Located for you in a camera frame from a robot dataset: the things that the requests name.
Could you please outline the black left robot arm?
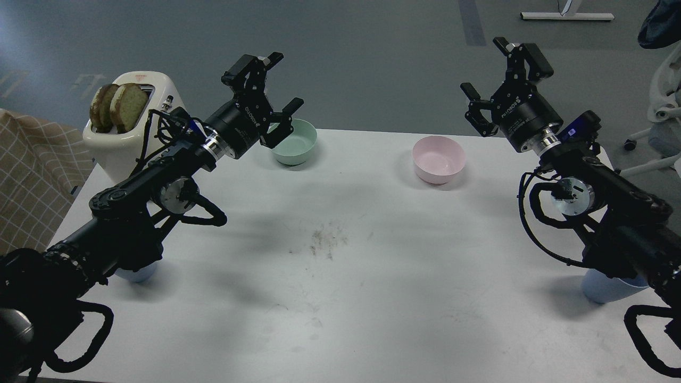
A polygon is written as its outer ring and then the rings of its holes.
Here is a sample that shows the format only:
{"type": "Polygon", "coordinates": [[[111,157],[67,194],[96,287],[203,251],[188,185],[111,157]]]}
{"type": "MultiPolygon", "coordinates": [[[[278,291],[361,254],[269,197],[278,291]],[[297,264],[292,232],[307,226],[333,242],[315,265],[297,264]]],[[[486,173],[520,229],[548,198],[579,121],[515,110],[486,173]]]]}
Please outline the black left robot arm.
{"type": "Polygon", "coordinates": [[[170,128],[170,140],[138,160],[131,176],[90,199],[92,219],[43,252],[15,249],[2,256],[2,382],[41,367],[59,373],[82,369],[113,326],[111,308],[82,297],[106,285],[117,269],[139,271],[162,259],[163,241],[178,223],[220,227],[224,211],[200,194],[194,174],[238,159],[257,141],[275,148],[293,131],[302,106],[295,97],[273,110],[265,95],[267,73],[283,54],[244,54],[221,80],[231,100],[206,121],[178,107],[150,111],[170,128]]]}

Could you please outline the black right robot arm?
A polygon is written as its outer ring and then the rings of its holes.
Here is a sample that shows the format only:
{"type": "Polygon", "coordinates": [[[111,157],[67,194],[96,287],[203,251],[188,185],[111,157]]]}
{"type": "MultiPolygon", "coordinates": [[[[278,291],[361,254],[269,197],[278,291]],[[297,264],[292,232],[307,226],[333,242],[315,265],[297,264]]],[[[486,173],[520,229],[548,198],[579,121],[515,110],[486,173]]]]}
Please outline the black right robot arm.
{"type": "Polygon", "coordinates": [[[659,374],[679,378],[679,368],[657,357],[637,325],[640,316],[667,318],[665,332],[679,346],[679,235],[667,227],[672,207],[636,187],[599,160],[601,119],[583,112],[568,126],[537,85],[554,69],[537,44],[494,37],[506,59],[504,80],[491,99],[474,86],[460,87],[468,98],[465,118],[483,137],[501,132],[517,153],[533,151],[538,166],[521,176],[518,207],[521,225],[538,248],[568,265],[606,277],[642,277],[664,307],[633,305],[624,323],[644,362],[659,374]],[[581,260],[556,254],[535,237],[526,220],[525,201],[542,224],[569,229],[584,244],[581,260]]]}

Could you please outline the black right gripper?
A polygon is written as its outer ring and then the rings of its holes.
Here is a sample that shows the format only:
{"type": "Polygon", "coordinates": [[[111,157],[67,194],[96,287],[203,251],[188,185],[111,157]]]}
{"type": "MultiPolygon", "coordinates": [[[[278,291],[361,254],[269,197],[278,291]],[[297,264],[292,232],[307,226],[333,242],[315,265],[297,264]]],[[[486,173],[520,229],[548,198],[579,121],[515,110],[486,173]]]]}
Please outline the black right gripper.
{"type": "Polygon", "coordinates": [[[460,89],[469,100],[464,117],[481,137],[495,136],[499,129],[513,149],[528,151],[530,141],[545,129],[553,133],[564,124],[548,101],[538,93],[538,83],[554,75],[554,68],[535,43],[511,43],[505,37],[492,42],[506,58],[504,81],[491,99],[482,99],[469,82],[460,89]],[[492,121],[483,116],[490,111],[492,121]]]}

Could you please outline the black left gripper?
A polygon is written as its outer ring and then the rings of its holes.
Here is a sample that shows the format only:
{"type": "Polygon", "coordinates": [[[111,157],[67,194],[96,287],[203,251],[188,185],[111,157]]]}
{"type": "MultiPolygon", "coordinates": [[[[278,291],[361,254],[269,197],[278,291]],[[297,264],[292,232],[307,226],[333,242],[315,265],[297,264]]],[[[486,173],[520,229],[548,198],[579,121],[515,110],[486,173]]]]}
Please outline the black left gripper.
{"type": "Polygon", "coordinates": [[[293,114],[304,100],[294,98],[282,111],[274,112],[265,91],[267,72],[283,58],[280,52],[266,57],[243,54],[221,76],[234,96],[205,120],[206,132],[217,145],[214,153],[218,159],[228,156],[238,160],[256,143],[275,148],[294,131],[293,114]]]}

